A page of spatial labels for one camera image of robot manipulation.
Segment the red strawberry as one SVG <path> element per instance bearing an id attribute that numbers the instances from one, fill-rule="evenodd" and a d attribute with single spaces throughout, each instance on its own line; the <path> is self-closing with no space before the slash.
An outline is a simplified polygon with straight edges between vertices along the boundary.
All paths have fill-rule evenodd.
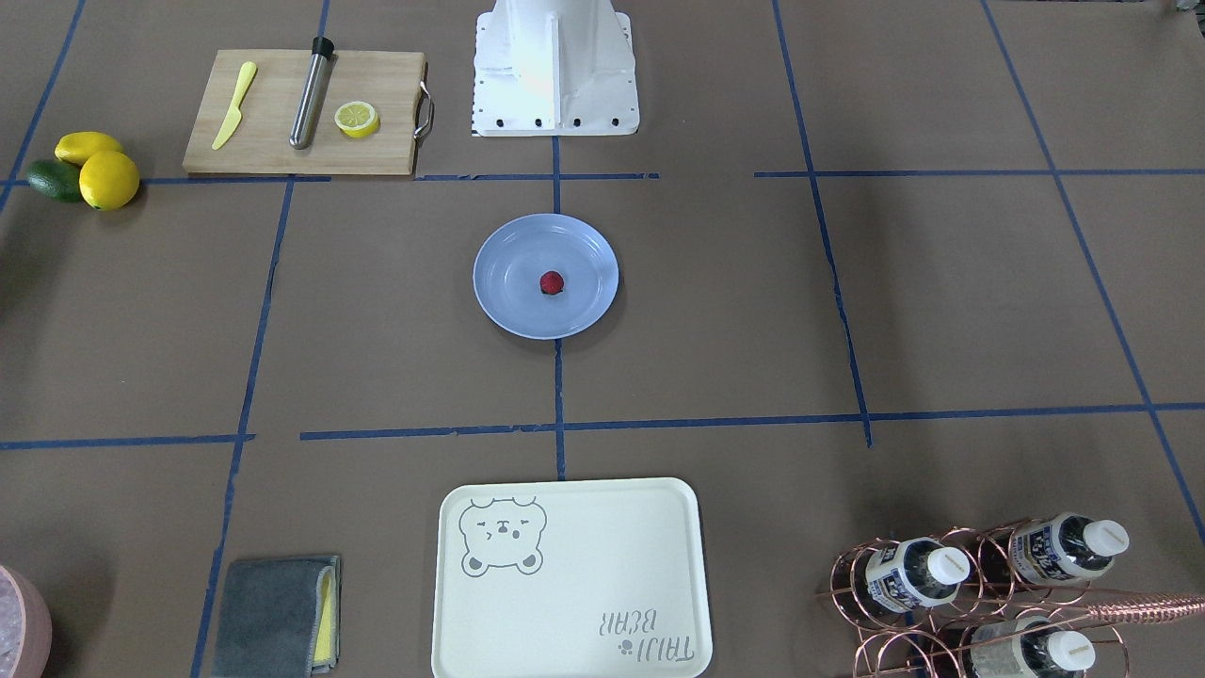
<path id="1" fill-rule="evenodd" d="M 560 275 L 559 271 L 549 270 L 546 271 L 546 273 L 539 276 L 537 289 L 545 296 L 560 295 L 560 293 L 564 291 L 564 288 L 565 288 L 564 276 Z"/>

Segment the blue plate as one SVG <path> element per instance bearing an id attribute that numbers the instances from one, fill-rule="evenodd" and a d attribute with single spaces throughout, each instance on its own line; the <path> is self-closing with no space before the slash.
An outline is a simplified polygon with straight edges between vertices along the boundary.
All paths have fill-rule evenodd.
<path id="1" fill-rule="evenodd" d="M 564 276 L 560 295 L 545 296 L 539 276 Z M 619 291 L 619 259 L 594 226 L 571 216 L 522 216 L 487 236 L 471 270 L 483 313 L 509 334 L 563 340 L 602 320 Z"/>

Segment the cream bear tray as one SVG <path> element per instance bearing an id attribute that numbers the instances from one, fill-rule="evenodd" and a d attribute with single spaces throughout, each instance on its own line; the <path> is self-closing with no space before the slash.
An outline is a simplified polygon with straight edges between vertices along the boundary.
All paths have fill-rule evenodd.
<path id="1" fill-rule="evenodd" d="M 687 482 L 507 482 L 443 499 L 434 676 L 699 677 L 712 658 Z"/>

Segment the lemon half slice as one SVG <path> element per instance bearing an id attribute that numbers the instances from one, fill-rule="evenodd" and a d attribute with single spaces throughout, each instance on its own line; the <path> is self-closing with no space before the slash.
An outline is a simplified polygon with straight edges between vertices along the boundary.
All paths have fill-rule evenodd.
<path id="1" fill-rule="evenodd" d="M 348 138 L 370 137 L 380 130 L 378 108 L 368 102 L 347 102 L 334 114 L 336 128 Z"/>

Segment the steel muddler black tip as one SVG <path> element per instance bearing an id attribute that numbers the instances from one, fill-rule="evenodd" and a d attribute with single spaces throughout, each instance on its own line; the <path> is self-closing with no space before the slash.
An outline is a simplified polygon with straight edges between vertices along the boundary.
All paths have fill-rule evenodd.
<path id="1" fill-rule="evenodd" d="M 331 39 L 315 36 L 304 90 L 298 99 L 296 118 L 288 138 L 294 151 L 306 151 L 313 145 L 321 107 L 327 100 L 327 88 L 334 69 L 334 52 Z"/>

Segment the bottle white cap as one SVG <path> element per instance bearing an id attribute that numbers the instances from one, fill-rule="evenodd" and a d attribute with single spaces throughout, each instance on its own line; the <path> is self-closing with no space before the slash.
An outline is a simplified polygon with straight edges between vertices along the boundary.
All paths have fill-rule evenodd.
<path id="1" fill-rule="evenodd" d="M 1063 512 L 1016 529 L 1009 538 L 1006 556 L 1019 580 L 1036 586 L 1063 586 L 1106 574 L 1115 559 L 1131 548 L 1129 536 L 1119 521 Z"/>
<path id="2" fill-rule="evenodd" d="M 882 546 L 856 562 L 853 608 L 869 621 L 950 605 L 972 574 L 964 550 L 934 538 Z"/>
<path id="3" fill-rule="evenodd" d="M 968 677 L 1084 677 L 1097 666 L 1097 645 L 1084 633 L 1044 617 L 972 627 L 962 652 Z"/>

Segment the yellow plastic knife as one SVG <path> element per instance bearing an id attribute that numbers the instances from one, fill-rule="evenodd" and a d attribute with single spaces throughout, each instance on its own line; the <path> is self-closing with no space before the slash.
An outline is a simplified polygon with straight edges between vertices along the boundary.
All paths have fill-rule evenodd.
<path id="1" fill-rule="evenodd" d="M 233 132 L 236 132 L 241 120 L 243 119 L 241 106 L 247 92 L 249 92 L 249 86 L 252 86 L 257 72 L 258 65 L 254 61 L 245 61 L 240 65 L 235 87 L 233 87 L 233 96 L 230 96 L 224 119 L 214 134 L 214 141 L 211 143 L 212 151 L 221 151 L 230 137 L 233 137 Z"/>

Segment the yellow lemon round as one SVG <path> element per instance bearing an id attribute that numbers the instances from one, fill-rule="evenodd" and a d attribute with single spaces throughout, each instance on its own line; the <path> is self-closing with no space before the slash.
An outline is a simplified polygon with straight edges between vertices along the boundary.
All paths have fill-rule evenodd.
<path id="1" fill-rule="evenodd" d="M 93 210 L 120 210 L 137 195 L 141 176 L 137 163 L 123 152 L 102 151 L 80 170 L 80 193 Z"/>

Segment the bottle white cap front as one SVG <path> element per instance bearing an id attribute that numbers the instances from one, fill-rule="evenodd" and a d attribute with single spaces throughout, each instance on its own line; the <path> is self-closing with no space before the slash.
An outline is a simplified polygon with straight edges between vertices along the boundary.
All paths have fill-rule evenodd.
<path id="1" fill-rule="evenodd" d="M 962 652 L 968 677 L 1084 677 L 1097 666 L 1097 645 L 1084 633 L 1044 617 L 972 627 Z"/>

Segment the yellow lemon upper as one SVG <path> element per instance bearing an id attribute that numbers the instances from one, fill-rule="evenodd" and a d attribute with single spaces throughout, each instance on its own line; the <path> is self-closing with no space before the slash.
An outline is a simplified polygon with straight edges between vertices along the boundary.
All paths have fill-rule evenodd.
<path id="1" fill-rule="evenodd" d="M 124 152 L 124 149 L 117 138 L 99 130 L 69 132 L 55 143 L 55 159 L 80 169 L 88 159 L 102 152 Z"/>

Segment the green avocado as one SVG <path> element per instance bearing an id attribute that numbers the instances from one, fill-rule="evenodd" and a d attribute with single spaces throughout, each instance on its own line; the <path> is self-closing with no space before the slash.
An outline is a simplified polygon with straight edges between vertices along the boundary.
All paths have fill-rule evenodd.
<path id="1" fill-rule="evenodd" d="M 55 202 L 75 204 L 82 202 L 80 188 L 81 169 L 72 163 L 64 163 L 59 159 L 40 159 L 27 167 L 27 184 L 39 191 L 41 196 L 53 199 Z"/>

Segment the pink ice bowl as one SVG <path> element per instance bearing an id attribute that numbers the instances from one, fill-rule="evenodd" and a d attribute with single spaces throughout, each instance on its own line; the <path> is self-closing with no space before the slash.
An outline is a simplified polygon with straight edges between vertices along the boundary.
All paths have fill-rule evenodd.
<path id="1" fill-rule="evenodd" d="M 1 567 L 1 676 L 42 677 L 53 625 L 39 588 L 13 568 Z"/>

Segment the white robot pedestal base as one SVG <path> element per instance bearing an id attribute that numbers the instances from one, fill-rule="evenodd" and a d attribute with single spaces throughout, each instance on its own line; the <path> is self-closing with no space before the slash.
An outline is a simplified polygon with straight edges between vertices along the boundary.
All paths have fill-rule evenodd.
<path id="1" fill-rule="evenodd" d="M 633 26 L 611 1 L 496 1 L 474 39 L 474 137 L 637 132 Z"/>

